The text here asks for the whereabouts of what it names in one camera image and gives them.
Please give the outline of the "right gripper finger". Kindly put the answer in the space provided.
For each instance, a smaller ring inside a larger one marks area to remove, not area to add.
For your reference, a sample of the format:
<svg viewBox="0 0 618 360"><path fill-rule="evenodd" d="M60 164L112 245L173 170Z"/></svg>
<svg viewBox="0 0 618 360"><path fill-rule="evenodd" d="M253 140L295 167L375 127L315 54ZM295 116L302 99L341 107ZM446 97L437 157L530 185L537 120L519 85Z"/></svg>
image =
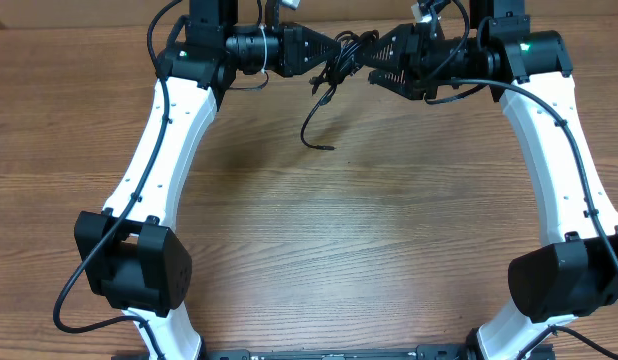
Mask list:
<svg viewBox="0 0 618 360"><path fill-rule="evenodd" d="M369 74L368 81L372 85L383 87L406 99L419 98L419 92L414 87L413 77L405 71L394 74L376 69Z"/></svg>
<svg viewBox="0 0 618 360"><path fill-rule="evenodd" d="M408 38L412 35L413 24L401 24L393 30L365 46L356 60L377 70L401 70L404 64Z"/></svg>

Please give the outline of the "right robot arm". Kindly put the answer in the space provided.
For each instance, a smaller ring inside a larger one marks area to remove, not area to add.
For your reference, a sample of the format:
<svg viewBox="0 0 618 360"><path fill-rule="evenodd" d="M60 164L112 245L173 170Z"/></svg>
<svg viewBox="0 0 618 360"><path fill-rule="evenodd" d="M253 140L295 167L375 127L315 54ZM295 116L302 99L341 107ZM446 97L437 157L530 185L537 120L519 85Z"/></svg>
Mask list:
<svg viewBox="0 0 618 360"><path fill-rule="evenodd" d="M542 359L543 341L618 300L618 212L599 179L576 105L573 65L561 35L535 32L521 1L460 8L461 37L442 33L440 1L358 55L372 84L438 102L442 86L466 97L489 89L520 144L537 202L539 249L508 268L508 303L472 330L466 359Z"/></svg>

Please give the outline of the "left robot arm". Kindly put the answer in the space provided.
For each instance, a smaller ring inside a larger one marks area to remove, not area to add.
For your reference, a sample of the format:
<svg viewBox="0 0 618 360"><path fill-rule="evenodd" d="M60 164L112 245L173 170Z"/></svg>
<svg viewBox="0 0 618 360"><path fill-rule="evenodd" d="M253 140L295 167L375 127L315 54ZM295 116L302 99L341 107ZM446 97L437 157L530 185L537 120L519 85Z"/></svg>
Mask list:
<svg viewBox="0 0 618 360"><path fill-rule="evenodd" d="M258 21L238 22L234 1L194 1L162 51L150 54L157 81L147 126L117 188L98 213L74 227L77 274L132 322L151 359L202 359L206 349L184 303L192 260L176 236L179 200L197 148L238 73L304 74L340 44L279 19L280 3Z"/></svg>

